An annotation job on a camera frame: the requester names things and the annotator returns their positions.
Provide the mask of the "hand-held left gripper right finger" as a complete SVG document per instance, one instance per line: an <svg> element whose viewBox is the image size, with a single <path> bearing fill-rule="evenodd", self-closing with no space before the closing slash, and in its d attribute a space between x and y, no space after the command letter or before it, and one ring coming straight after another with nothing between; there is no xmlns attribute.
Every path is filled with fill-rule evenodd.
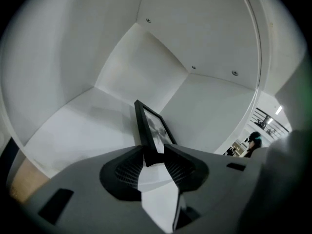
<svg viewBox="0 0 312 234"><path fill-rule="evenodd" d="M200 215L239 215L254 190L262 162L165 145L165 166L187 207Z"/></svg>

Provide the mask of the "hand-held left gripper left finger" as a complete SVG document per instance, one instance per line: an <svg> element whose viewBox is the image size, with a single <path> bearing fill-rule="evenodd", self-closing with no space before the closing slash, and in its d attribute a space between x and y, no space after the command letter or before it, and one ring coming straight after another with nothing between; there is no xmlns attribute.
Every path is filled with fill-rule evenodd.
<svg viewBox="0 0 312 234"><path fill-rule="evenodd" d="M75 162L30 196L26 210L48 234L164 234L142 207L142 168L141 146Z"/></svg>

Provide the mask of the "framed black and white picture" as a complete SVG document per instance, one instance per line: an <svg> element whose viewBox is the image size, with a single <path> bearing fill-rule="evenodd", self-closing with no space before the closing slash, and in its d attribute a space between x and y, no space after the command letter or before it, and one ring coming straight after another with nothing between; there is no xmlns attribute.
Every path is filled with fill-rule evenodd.
<svg viewBox="0 0 312 234"><path fill-rule="evenodd" d="M163 163L164 145L176 144L176 140L161 115L139 100L134 105L145 164Z"/></svg>

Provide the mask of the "brown cardboard box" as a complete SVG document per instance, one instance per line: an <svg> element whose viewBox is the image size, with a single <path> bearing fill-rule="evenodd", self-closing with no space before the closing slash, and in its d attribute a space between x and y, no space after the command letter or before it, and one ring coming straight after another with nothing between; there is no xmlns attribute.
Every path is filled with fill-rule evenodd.
<svg viewBox="0 0 312 234"><path fill-rule="evenodd" d="M27 158L21 163L9 187L10 196L23 204L43 186L49 177L43 174Z"/></svg>

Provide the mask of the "black balcony railing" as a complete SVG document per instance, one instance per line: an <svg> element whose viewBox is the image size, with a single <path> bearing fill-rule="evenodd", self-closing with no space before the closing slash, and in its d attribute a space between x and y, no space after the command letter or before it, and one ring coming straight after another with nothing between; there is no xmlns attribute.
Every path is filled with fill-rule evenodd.
<svg viewBox="0 0 312 234"><path fill-rule="evenodd" d="M269 131L272 134L286 135L290 132L281 123L258 107L256 107L252 114L251 122L253 122L265 132Z"/></svg>

